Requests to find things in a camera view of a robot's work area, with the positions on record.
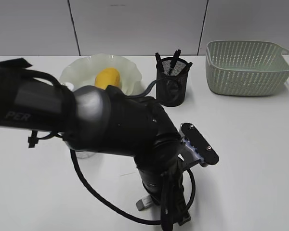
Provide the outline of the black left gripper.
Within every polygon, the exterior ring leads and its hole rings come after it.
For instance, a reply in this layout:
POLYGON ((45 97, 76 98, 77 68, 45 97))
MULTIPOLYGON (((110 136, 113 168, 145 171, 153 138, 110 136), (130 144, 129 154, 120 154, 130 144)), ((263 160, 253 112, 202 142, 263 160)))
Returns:
POLYGON ((163 228, 172 228, 174 223, 179 226, 191 220, 188 212, 192 200, 184 199, 183 162, 162 173, 139 170, 143 187, 152 197, 154 205, 160 206, 160 221, 163 228))

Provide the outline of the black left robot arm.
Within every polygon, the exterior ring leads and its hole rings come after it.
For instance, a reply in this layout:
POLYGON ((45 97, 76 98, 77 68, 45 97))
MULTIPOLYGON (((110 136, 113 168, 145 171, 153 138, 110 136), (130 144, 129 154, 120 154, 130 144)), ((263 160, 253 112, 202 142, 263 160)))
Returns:
POLYGON ((190 220, 192 200, 184 199, 180 152, 182 138, 162 106, 148 96, 135 96, 119 88, 84 86, 71 91, 50 74, 31 70, 25 59, 0 62, 0 127, 31 131, 28 144, 61 138, 69 147, 81 183, 100 202, 141 224, 160 225, 170 231, 174 223, 190 220), (84 178, 76 152, 97 152, 134 158, 142 184, 160 206, 159 220, 134 217, 103 198, 84 178))

